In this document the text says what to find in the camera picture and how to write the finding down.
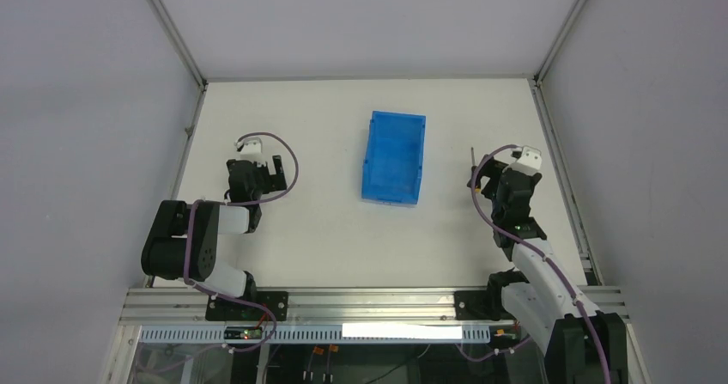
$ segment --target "blue tray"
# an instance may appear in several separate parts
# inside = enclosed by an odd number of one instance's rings
[[[417,204],[424,150],[424,116],[372,112],[361,197],[394,204]]]

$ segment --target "white label strip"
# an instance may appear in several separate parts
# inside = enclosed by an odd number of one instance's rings
[[[345,338],[463,339],[461,326],[416,326],[395,323],[344,323]]]

